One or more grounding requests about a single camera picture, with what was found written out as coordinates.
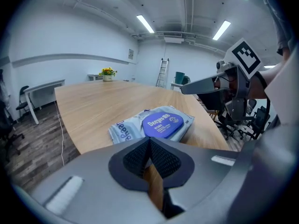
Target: teal trash can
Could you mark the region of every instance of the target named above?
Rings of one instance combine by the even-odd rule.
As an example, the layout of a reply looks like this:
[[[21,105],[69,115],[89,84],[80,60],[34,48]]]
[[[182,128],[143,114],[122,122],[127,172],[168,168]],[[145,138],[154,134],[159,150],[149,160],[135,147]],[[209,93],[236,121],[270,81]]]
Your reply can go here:
[[[176,72],[176,79],[175,79],[175,83],[176,84],[182,84],[183,79],[184,79],[185,73],[182,72]]]

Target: conference table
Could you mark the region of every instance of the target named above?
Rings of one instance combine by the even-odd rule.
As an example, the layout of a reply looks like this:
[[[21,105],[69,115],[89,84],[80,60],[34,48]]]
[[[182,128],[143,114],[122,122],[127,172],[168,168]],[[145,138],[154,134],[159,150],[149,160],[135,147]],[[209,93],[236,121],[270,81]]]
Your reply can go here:
[[[193,95],[124,81],[92,81],[55,88],[58,108],[70,138],[81,154],[113,145],[108,128],[142,110],[171,105],[195,117],[181,143],[229,150],[219,129]],[[163,180],[151,165],[144,174],[149,196],[163,204]]]

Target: white cable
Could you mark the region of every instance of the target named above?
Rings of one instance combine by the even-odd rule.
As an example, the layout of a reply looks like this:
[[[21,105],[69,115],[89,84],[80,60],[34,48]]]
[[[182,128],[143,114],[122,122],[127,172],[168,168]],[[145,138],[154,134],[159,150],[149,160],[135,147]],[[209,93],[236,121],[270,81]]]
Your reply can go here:
[[[64,132],[62,130],[62,125],[61,125],[61,122],[60,122],[60,118],[59,118],[59,113],[58,113],[58,108],[57,108],[57,105],[56,105],[56,101],[54,101],[54,104],[56,106],[56,111],[57,111],[57,117],[58,117],[58,120],[59,120],[59,123],[60,123],[60,127],[61,127],[61,134],[62,134],[62,151],[61,151],[61,158],[62,158],[62,163],[64,165],[64,158],[62,156],[62,154],[64,153]]]

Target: flower pot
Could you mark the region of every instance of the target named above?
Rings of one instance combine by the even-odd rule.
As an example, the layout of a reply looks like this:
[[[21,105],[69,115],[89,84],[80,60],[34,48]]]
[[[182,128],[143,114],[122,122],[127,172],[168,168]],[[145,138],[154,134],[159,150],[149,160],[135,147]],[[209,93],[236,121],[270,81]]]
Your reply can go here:
[[[103,81],[112,81],[112,76],[103,75]]]

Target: blue label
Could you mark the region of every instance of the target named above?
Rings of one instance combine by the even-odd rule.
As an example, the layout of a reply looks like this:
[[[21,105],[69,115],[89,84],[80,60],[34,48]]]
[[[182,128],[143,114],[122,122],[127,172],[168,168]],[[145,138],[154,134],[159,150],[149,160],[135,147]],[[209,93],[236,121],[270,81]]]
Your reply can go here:
[[[184,125],[184,120],[181,116],[166,112],[151,114],[142,121],[145,135],[156,138],[167,139],[182,125]]]

